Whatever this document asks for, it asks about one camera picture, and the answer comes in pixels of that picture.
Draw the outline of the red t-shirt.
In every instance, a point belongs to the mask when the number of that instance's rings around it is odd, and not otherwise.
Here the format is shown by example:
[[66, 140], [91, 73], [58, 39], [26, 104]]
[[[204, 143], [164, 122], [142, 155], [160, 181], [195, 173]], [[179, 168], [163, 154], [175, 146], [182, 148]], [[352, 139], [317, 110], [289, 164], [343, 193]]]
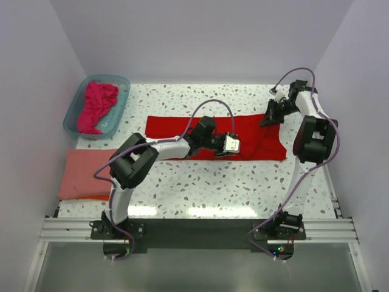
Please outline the red t-shirt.
[[[260, 127], [264, 114], [235, 116], [235, 133], [241, 141], [237, 155], [217, 158], [212, 151], [203, 149], [191, 160], [203, 161], [283, 161], [286, 149], [280, 142], [280, 126]], [[152, 139], [167, 139], [182, 134], [189, 117], [148, 116], [145, 135]]]

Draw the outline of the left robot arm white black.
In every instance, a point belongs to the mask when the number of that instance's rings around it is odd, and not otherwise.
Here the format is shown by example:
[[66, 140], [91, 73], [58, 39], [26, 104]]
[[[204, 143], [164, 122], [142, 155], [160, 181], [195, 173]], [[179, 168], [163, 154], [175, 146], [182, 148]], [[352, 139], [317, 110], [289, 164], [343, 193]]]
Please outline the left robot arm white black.
[[110, 160], [94, 174], [95, 179], [111, 184], [105, 217], [118, 226], [128, 219], [128, 206], [133, 191], [138, 187], [155, 162], [169, 159], [187, 159], [201, 150], [210, 150], [215, 157], [239, 153], [241, 142], [235, 132], [215, 133], [216, 121], [204, 116], [184, 134], [164, 139], [147, 139], [141, 134], [131, 135], [116, 150]]

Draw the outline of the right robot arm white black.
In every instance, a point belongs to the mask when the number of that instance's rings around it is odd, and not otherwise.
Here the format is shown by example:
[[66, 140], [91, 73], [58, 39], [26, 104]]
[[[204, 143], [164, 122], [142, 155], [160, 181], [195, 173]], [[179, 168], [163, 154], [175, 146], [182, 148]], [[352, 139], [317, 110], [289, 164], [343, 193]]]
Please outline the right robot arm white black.
[[317, 170], [330, 161], [337, 136], [338, 121], [330, 119], [318, 100], [318, 92], [306, 81], [296, 80], [289, 86], [288, 95], [270, 89], [274, 98], [260, 126], [280, 125], [284, 118], [299, 112], [303, 118], [292, 147], [295, 167], [284, 202], [280, 204], [270, 224], [291, 229], [301, 226], [306, 197]]

